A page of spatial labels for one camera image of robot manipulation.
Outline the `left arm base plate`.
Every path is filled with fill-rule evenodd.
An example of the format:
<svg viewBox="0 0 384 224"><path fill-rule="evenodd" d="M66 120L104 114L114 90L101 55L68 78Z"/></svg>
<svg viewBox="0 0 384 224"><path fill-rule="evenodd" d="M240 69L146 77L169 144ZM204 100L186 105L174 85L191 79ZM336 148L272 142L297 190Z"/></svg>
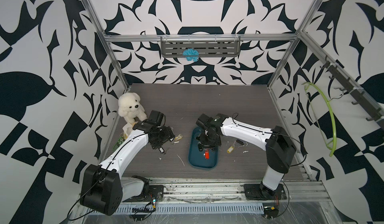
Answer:
<svg viewBox="0 0 384 224"><path fill-rule="evenodd" d="M139 197L133 197L129 199L130 202L149 202L152 199L156 199L157 202L161 202L164 197L163 185L150 185L144 195Z"/></svg>

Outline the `teal plastic storage box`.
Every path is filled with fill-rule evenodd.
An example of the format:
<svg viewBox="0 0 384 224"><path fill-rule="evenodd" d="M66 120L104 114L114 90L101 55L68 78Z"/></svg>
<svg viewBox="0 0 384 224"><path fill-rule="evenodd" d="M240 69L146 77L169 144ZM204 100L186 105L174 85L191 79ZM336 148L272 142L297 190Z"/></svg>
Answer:
<svg viewBox="0 0 384 224"><path fill-rule="evenodd" d="M198 144L200 143L196 138L202 133L202 129L196 127L193 129L192 137L190 141L188 162L189 164L201 170L212 170L218 164L218 151L203 148L202 151L199 150Z"/></svg>

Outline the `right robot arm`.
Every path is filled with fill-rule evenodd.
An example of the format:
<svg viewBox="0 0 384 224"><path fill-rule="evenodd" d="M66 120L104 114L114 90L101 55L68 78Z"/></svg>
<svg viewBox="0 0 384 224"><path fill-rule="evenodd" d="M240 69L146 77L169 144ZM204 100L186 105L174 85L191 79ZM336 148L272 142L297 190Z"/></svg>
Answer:
<svg viewBox="0 0 384 224"><path fill-rule="evenodd" d="M221 145L221 137L228 136L253 144L266 152L267 170L260 184L261 193L273 195L290 170L297 152L296 145L284 128L263 128L235 120L233 117L217 114L209 117L202 114L196 125L203 132L198 137L200 150L216 148Z"/></svg>

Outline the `yellow white tag key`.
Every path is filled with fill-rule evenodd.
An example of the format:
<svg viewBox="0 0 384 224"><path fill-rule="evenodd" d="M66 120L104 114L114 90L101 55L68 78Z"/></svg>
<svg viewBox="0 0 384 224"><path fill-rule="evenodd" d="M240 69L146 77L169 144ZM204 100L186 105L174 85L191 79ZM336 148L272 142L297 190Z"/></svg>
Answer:
<svg viewBox="0 0 384 224"><path fill-rule="evenodd" d="M231 145L231 146L227 149L227 153L228 153L228 154L231 154L234 150L235 150L235 147L234 147L233 145Z"/></svg>

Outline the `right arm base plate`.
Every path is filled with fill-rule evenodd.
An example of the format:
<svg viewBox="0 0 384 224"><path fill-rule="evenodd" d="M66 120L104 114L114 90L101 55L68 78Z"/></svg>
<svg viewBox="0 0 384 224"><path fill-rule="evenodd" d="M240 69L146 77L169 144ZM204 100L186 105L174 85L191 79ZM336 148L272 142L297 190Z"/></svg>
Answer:
<svg viewBox="0 0 384 224"><path fill-rule="evenodd" d="M262 184L244 184L243 187L247 200L276 201L288 199L283 184L279 184L275 191L268 189Z"/></svg>

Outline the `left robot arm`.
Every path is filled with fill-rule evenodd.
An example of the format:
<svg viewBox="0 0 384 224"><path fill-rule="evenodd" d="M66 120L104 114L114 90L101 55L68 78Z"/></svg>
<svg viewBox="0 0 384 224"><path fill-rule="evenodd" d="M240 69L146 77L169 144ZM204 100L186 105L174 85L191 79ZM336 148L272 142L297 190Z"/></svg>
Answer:
<svg viewBox="0 0 384 224"><path fill-rule="evenodd" d="M99 165L90 165L84 172L80 205L110 216L122 201L151 195L148 179L133 176L123 180L122 176L147 144L160 153L165 152L163 144L175 139L172 128L165 123L165 115L153 110L149 118L133 126L132 132L113 154Z"/></svg>

